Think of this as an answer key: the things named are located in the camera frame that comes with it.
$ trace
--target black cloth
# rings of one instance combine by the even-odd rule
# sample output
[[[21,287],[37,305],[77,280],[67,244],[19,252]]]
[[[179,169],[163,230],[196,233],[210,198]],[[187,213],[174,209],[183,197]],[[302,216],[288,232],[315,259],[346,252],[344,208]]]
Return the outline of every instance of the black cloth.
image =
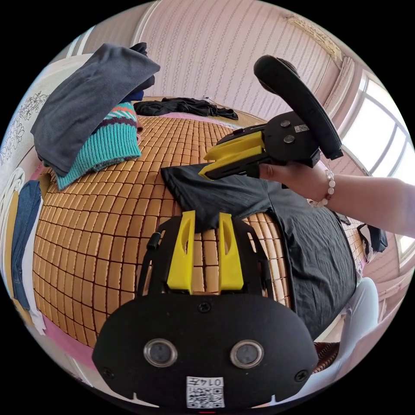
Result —
[[[230,176],[210,181],[198,175],[206,164],[161,169],[183,211],[196,210],[196,232],[216,229],[219,212],[246,218],[267,213],[284,245],[293,310],[316,339],[353,295],[356,268],[338,216],[313,208],[274,181]]]
[[[137,115],[159,116],[170,112],[186,112],[202,117],[224,117],[237,120],[238,115],[232,109],[218,108],[204,99],[163,98],[161,101],[143,101],[134,104]]]
[[[366,254],[370,249],[373,252],[383,252],[388,247],[388,237],[384,230],[362,224],[358,227],[358,231],[361,239],[366,242]]]
[[[40,160],[66,176],[108,113],[160,66],[142,53],[104,43],[50,94],[30,132]]]

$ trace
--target barcode label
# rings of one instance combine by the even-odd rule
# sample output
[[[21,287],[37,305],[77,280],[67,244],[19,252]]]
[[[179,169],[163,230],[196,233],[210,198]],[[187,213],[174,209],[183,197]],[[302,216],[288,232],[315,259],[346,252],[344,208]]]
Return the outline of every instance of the barcode label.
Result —
[[[294,127],[294,130],[296,133],[301,133],[302,131],[308,131],[309,128],[305,124],[302,124],[302,125],[296,125]]]
[[[222,377],[187,377],[188,408],[224,408]]]

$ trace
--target qr code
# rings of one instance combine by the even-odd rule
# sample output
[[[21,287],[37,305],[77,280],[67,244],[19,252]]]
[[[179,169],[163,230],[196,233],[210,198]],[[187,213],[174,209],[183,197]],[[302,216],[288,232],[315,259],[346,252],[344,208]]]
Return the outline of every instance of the qr code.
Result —
[[[294,127],[294,130],[295,130],[296,133],[301,133],[303,131],[308,131],[309,128],[305,124],[302,124],[302,125],[296,125]]]
[[[224,408],[222,378],[187,378],[188,408]]]

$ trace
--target black t-shirt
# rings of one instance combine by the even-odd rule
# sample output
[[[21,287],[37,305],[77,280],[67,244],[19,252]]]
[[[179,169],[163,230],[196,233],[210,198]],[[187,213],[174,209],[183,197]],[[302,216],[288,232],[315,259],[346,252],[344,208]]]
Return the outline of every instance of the black t-shirt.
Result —
[[[240,219],[268,214],[280,229],[291,283],[293,310],[316,339],[353,295],[357,278],[339,217],[312,208],[306,199],[274,181],[230,176],[210,181],[198,175],[206,164],[167,167],[161,174],[183,211],[196,211],[196,232],[216,229],[219,213]]]

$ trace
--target pearl bracelet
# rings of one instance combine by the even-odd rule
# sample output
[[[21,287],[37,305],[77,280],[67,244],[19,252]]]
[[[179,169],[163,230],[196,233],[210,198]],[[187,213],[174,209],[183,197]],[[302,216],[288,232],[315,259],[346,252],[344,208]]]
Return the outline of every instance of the pearl bracelet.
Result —
[[[310,205],[313,208],[322,208],[323,206],[326,206],[331,197],[333,196],[334,187],[336,186],[336,182],[334,181],[334,174],[331,170],[326,170],[326,176],[327,180],[329,181],[329,189],[327,190],[327,194],[325,195],[324,199],[322,199],[320,202],[310,200]]]

